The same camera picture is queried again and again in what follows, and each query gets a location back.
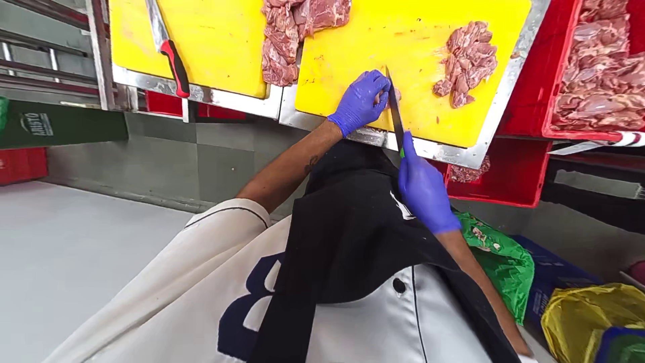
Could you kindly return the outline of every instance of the gloved hand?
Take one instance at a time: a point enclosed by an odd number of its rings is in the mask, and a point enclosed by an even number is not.
[[[327,119],[338,125],[342,136],[346,137],[352,131],[379,118],[388,101],[389,90],[389,79],[378,70],[366,70],[347,88],[336,112]],[[378,104],[374,105],[374,98],[380,91],[384,92]]]
[[[403,136],[403,150],[405,157],[401,159],[399,190],[405,205],[433,234],[461,229],[461,223],[450,211],[443,176],[417,155],[409,131]]]

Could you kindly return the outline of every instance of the white chef jacket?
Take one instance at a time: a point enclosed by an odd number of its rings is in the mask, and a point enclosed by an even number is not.
[[[266,210],[245,199],[195,215],[45,362],[244,362],[273,293],[290,223],[287,217],[271,225]],[[306,360],[491,362],[427,265],[395,273],[360,300],[318,305]]]

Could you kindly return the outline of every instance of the meat chunk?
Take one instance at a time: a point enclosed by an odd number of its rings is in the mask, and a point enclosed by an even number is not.
[[[497,68],[497,47],[489,43],[492,38],[493,33],[485,21],[471,21],[456,29],[446,43],[451,53],[444,60],[446,78],[437,82],[432,92],[444,97],[452,91],[450,104],[455,109],[474,102],[475,98],[468,91],[490,77]]]
[[[452,90],[452,82],[447,79],[442,79],[432,87],[432,92],[439,97],[447,96]]]
[[[293,10],[300,40],[319,30],[347,24],[350,6],[350,0],[304,0]]]
[[[264,81],[282,87],[295,82],[298,43],[318,30],[347,24],[350,5],[350,0],[264,0]]]
[[[262,77],[265,82],[284,87],[298,79],[298,67],[289,64],[269,39],[262,49]]]
[[[459,183],[476,182],[482,177],[482,175],[484,175],[485,172],[490,170],[490,158],[486,155],[484,157],[484,161],[482,161],[482,166],[479,167],[479,169],[471,169],[457,165],[450,165],[450,169],[450,180]]]
[[[645,127],[645,53],[629,56],[627,0],[585,0],[551,127]]]
[[[380,92],[379,92],[379,94],[378,94],[378,95],[376,95],[376,97],[374,97],[374,104],[375,104],[375,105],[376,105],[378,102],[380,102],[380,101],[381,101],[381,95],[382,95],[382,94],[383,94],[383,91],[380,91]],[[397,97],[397,101],[400,101],[400,100],[401,100],[401,91],[400,91],[398,88],[394,88],[394,94],[395,94],[395,95],[396,95],[396,97]],[[390,99],[388,98],[388,100],[386,101],[386,104],[385,104],[385,109],[387,110],[387,109],[389,109],[389,108],[390,108]]]

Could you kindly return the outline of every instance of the red plastic crate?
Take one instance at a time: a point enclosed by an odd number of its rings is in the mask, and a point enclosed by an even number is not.
[[[645,50],[645,6],[642,1],[630,0],[627,8],[632,54]],[[551,0],[502,117],[498,135],[607,141],[622,138],[618,132],[551,129],[555,99],[560,92],[564,64],[581,6],[582,0]]]
[[[471,183],[451,181],[451,166],[431,160],[444,176],[450,198],[535,208],[540,202],[552,142],[495,138],[490,169]]]
[[[47,176],[44,147],[0,150],[0,185]]]
[[[145,91],[148,112],[171,116],[182,116],[181,98],[167,94]],[[223,107],[200,103],[197,106],[197,115],[202,117],[246,119],[246,114],[241,111],[225,109]]]

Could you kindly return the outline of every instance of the black button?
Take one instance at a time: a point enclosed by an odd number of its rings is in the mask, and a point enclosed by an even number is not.
[[[403,281],[399,280],[399,278],[395,278],[394,281],[392,281],[392,286],[394,286],[394,291],[398,292],[399,294],[403,294],[405,292],[405,284]]]

